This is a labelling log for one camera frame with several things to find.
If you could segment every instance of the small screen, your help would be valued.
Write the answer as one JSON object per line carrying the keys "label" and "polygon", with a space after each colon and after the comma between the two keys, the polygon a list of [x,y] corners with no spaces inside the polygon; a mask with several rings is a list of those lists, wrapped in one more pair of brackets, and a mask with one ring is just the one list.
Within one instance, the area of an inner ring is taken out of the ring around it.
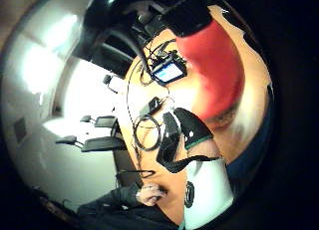
{"label": "small screen", "polygon": [[156,72],[155,76],[162,82],[166,83],[182,74],[183,72],[178,68],[177,65],[175,65],[174,63],[170,63]]}

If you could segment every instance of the black strap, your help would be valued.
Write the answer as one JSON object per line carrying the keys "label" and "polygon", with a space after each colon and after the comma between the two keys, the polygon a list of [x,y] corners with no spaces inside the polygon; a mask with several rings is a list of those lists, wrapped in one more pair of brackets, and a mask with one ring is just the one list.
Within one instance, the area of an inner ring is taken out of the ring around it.
{"label": "black strap", "polygon": [[177,173],[183,170],[191,161],[211,161],[217,158],[209,158],[204,155],[196,155],[189,158],[185,158],[179,161],[173,161],[174,155],[176,153],[178,144],[179,144],[179,136],[169,136],[166,135],[168,133],[167,129],[165,129],[163,138],[159,147],[159,153],[157,156],[157,162],[164,166],[169,172]]}

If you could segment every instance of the orange surface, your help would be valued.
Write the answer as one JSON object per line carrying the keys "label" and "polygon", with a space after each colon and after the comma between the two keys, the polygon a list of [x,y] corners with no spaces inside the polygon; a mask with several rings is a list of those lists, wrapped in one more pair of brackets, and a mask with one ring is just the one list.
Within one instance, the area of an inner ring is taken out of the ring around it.
{"label": "orange surface", "polygon": [[[214,139],[218,144],[221,153],[229,163],[243,152],[251,139],[256,134],[260,127],[264,116],[264,111],[267,107],[266,87],[270,83],[266,66],[262,59],[257,55],[243,40],[242,31],[230,25],[221,15],[221,9],[217,6],[211,6],[210,11],[215,20],[226,30],[228,35],[233,39],[236,48],[240,54],[245,72],[245,87],[241,102],[239,104],[236,116],[233,122],[227,127],[214,129]],[[161,32],[153,41],[153,47],[162,43],[165,40],[173,38],[173,34],[169,30]],[[175,49],[175,43],[169,44],[167,50]],[[129,69],[126,82],[138,59],[135,59]],[[195,98],[200,86],[200,78],[198,74],[191,71],[191,67],[187,66],[187,77],[168,85],[169,96],[162,108],[154,117],[161,123],[161,115],[167,112],[171,107],[183,107],[192,111],[195,105],[198,105],[201,100]],[[147,87],[143,87],[140,83],[139,68],[134,69],[132,75],[130,89],[127,92],[119,94],[119,101],[116,106],[117,115],[123,137],[128,146],[131,158],[134,164],[137,163],[136,154],[132,148],[133,143],[133,125],[132,120],[135,120],[140,109],[146,105],[153,97],[164,99],[167,97],[167,89],[155,83]],[[143,126],[150,126],[149,122],[143,123]],[[155,128],[140,128],[138,131],[139,140],[146,146],[150,147],[156,141],[158,134]],[[168,190],[167,197],[159,201],[159,208],[168,216],[174,223],[179,224],[183,216],[183,197],[186,175],[184,171],[177,174],[168,172],[165,168],[156,162],[158,150],[142,151],[142,169],[152,169],[157,173],[144,182],[155,182],[162,185]],[[185,158],[184,151],[178,151],[176,159]]]}

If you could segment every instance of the handheld device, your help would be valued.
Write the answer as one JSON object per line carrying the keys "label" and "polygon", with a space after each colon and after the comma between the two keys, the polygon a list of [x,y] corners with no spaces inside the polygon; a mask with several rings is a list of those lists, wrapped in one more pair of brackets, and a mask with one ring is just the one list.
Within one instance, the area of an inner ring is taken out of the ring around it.
{"label": "handheld device", "polygon": [[161,107],[160,99],[154,97],[151,101],[140,110],[140,115],[152,115]]}
{"label": "handheld device", "polygon": [[176,51],[169,52],[157,66],[151,71],[151,78],[161,86],[187,76],[184,60],[181,59]]}

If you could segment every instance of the black chair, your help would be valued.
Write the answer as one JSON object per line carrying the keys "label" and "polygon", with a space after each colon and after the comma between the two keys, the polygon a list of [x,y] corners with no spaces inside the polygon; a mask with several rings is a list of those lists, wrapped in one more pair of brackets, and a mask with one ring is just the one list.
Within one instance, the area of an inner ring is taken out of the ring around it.
{"label": "black chair", "polygon": [[111,136],[121,133],[118,118],[114,115],[99,116],[97,119],[91,118],[90,115],[84,115],[81,122],[93,122],[94,127],[108,127],[111,129]]}
{"label": "black chair", "polygon": [[81,152],[127,150],[125,142],[115,136],[89,138],[84,143],[81,143],[77,141],[76,136],[68,135],[57,139],[56,143],[74,145],[78,147]]}

